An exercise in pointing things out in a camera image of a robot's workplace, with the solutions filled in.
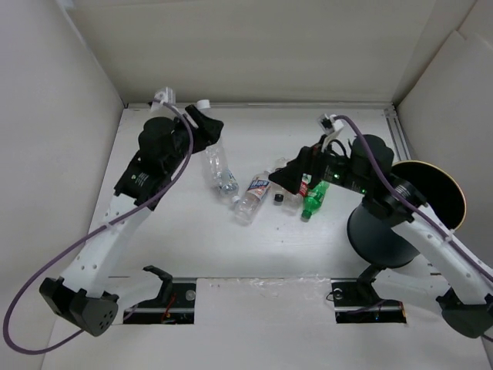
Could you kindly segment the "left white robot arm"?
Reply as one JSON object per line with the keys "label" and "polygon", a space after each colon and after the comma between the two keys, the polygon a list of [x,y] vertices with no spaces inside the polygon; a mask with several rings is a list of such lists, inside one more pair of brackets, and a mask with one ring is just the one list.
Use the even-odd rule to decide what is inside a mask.
{"label": "left white robot arm", "polygon": [[206,100],[185,108],[191,127],[180,118],[163,116],[144,123],[139,149],[114,187],[102,232],[85,243],[60,277],[47,277],[39,288],[56,315],[98,337],[134,305],[168,303],[171,274],[152,265],[128,277],[117,277],[113,270],[132,235],[156,209],[163,190],[172,186],[182,162],[219,140],[223,122],[207,116],[209,108]]}

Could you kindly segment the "clear plastic bottle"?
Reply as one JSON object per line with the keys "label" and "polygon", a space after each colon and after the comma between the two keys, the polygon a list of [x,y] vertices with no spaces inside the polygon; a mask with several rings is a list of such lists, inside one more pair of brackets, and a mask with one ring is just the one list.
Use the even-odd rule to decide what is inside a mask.
{"label": "clear plastic bottle", "polygon": [[222,137],[220,137],[216,144],[208,146],[201,153],[201,162],[206,184],[218,192],[216,178],[223,170],[229,169]]}

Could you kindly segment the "clear bottle green blue label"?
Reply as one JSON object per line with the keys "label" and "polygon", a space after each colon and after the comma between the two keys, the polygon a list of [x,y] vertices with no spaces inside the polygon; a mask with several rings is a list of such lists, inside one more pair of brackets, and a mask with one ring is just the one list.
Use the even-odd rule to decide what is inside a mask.
{"label": "clear bottle green blue label", "polygon": [[235,197],[239,193],[239,184],[229,169],[223,170],[216,178],[216,187],[222,198]]}

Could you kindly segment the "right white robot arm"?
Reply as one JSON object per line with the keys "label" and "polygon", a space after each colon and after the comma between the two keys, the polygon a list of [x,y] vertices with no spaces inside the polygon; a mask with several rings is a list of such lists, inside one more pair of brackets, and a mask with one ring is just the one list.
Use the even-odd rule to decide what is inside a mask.
{"label": "right white robot arm", "polygon": [[395,300],[440,315],[468,338],[492,337],[492,270],[454,236],[464,196],[450,177],[397,171],[393,151],[374,135],[356,138],[337,153],[322,136],[273,171],[270,179],[294,193],[304,176],[359,193],[347,236],[367,263],[356,284],[367,304]]}

